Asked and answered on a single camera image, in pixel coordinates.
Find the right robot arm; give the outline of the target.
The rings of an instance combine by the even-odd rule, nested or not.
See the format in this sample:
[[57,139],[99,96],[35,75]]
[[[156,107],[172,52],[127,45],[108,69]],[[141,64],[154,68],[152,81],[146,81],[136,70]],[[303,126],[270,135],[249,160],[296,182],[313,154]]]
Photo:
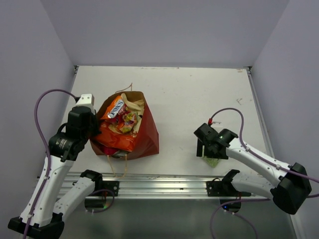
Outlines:
[[249,176],[231,169],[220,181],[208,181],[208,196],[235,197],[252,194],[272,200],[287,214],[294,215],[312,191],[306,169],[299,163],[289,165],[276,160],[245,143],[228,130],[217,132],[202,124],[195,132],[196,155],[214,159],[235,159],[255,172]]

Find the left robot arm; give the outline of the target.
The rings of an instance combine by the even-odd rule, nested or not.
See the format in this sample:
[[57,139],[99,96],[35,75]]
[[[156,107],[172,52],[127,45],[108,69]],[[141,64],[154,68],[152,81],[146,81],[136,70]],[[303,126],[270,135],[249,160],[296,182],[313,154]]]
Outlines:
[[78,154],[97,131],[96,117],[89,107],[72,108],[67,123],[49,140],[49,156],[28,205],[20,216],[10,219],[9,229],[33,239],[57,239],[66,219],[85,197],[102,193],[102,175],[85,170],[75,185],[57,198]]

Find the pink REAL chips bag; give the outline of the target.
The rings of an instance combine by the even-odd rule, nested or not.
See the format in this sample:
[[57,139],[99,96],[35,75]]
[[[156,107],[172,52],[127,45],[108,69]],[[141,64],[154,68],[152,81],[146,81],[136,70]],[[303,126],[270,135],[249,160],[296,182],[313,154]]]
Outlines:
[[108,156],[116,155],[119,152],[119,150],[116,148],[106,146],[102,146],[101,151]]

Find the orange yellow candy packet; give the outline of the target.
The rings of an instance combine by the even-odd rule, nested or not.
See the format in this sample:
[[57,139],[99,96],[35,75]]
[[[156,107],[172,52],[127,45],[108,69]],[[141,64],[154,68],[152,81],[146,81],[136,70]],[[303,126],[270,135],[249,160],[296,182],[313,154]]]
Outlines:
[[138,112],[129,108],[129,103],[131,102],[128,101],[125,93],[116,96],[106,108],[101,120],[110,123],[123,134],[129,133],[139,121]]

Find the orange beige chips bag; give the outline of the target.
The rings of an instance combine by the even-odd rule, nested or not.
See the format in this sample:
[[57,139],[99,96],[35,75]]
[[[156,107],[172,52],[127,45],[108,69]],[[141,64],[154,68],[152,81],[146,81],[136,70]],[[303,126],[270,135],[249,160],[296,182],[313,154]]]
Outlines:
[[143,100],[129,101],[129,108],[138,112],[138,123],[133,127],[133,130],[129,133],[121,133],[111,125],[110,123],[101,120],[101,117],[105,113],[106,109],[102,111],[102,116],[100,117],[100,134],[94,137],[94,141],[99,144],[116,148],[118,150],[123,150],[127,152],[132,152],[135,146],[135,138],[139,131],[140,125],[142,123],[142,117],[145,109],[145,102]]

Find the green small sachet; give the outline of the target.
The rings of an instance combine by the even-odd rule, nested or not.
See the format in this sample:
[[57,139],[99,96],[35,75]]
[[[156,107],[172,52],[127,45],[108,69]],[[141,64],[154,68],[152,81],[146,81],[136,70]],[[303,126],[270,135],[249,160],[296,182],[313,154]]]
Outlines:
[[202,159],[212,168],[215,168],[219,163],[219,159],[209,158],[204,155],[204,147],[202,149]]

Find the red paper bag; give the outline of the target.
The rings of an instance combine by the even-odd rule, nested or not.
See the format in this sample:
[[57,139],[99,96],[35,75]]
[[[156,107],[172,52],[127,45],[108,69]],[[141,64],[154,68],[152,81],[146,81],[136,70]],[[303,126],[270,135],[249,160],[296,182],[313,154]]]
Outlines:
[[117,176],[118,178],[125,177],[128,169],[128,161],[131,159],[137,159],[141,157],[151,156],[159,153],[159,133],[157,131],[152,113],[149,109],[147,101],[142,92],[138,91],[117,91],[115,94],[109,96],[102,104],[100,109],[98,110],[96,117],[98,120],[98,124],[100,126],[100,117],[102,116],[102,111],[106,109],[106,107],[112,102],[112,100],[122,94],[127,94],[129,101],[137,101],[143,100],[145,102],[144,114],[142,117],[142,123],[140,125],[139,131],[135,138],[135,146],[132,152],[127,152],[123,150],[119,150],[116,155],[108,156],[105,155],[101,148],[103,145],[94,141],[94,137],[90,138],[90,143],[93,151],[96,155],[103,155],[107,158],[110,166],[112,167],[111,158],[119,158],[125,161],[124,174],[122,176]]

